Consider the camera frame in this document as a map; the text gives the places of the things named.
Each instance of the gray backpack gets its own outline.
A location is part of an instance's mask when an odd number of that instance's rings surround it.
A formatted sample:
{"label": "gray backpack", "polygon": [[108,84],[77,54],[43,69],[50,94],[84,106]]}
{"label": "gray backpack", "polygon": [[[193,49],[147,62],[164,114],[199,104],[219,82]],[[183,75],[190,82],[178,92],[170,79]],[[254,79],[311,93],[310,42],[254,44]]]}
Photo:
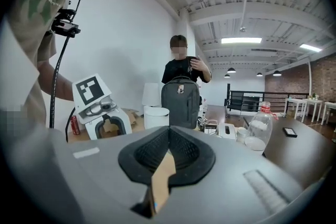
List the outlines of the gray backpack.
{"label": "gray backpack", "polygon": [[176,77],[161,91],[162,107],[169,109],[169,125],[195,129],[200,107],[196,82],[185,76]]}

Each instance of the camouflage shirt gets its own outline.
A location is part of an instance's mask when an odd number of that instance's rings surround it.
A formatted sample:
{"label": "camouflage shirt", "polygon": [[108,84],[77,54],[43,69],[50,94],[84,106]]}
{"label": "camouflage shirt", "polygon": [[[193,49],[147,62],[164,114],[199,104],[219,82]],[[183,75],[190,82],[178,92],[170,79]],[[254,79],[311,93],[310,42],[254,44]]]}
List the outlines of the camouflage shirt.
{"label": "camouflage shirt", "polygon": [[[37,67],[56,53],[55,34],[51,24],[66,0],[15,0],[8,12],[8,21],[23,51]],[[28,117],[43,124],[46,108],[41,88],[35,82],[24,105]]]}

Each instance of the black phone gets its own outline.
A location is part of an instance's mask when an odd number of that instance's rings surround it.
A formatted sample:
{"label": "black phone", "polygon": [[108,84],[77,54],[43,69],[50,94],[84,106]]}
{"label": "black phone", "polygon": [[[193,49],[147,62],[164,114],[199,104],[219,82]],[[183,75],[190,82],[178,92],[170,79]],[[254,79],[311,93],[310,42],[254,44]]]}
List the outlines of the black phone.
{"label": "black phone", "polygon": [[285,134],[289,137],[297,137],[298,136],[292,128],[283,127],[282,129],[285,132]]}

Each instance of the short hair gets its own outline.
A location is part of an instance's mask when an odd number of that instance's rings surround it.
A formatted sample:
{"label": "short hair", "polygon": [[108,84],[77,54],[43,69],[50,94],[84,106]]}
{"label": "short hair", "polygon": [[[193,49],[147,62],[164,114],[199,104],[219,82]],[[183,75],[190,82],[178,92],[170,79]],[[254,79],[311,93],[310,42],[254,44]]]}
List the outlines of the short hair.
{"label": "short hair", "polygon": [[176,48],[176,47],[187,48],[188,47],[187,39],[185,38],[185,36],[182,36],[182,35],[173,36],[170,40],[170,47],[171,48]]}

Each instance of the cardboard piece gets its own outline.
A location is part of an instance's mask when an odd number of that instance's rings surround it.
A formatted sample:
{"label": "cardboard piece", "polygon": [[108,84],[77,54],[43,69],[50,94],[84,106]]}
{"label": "cardboard piece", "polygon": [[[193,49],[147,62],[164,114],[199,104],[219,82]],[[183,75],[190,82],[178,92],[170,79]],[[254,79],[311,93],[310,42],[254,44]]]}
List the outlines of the cardboard piece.
{"label": "cardboard piece", "polygon": [[[134,109],[122,109],[122,110],[129,117],[131,125],[134,125],[136,123],[136,118],[138,117],[138,115],[136,114],[138,111]],[[116,126],[115,124],[111,124],[109,121],[105,121],[102,130],[103,131],[102,137],[105,138],[106,135],[107,137],[115,137],[118,135],[118,130],[119,130],[118,126]]]}
{"label": "cardboard piece", "polygon": [[152,193],[155,212],[158,213],[169,198],[168,179],[176,173],[174,157],[167,152],[152,176]]}

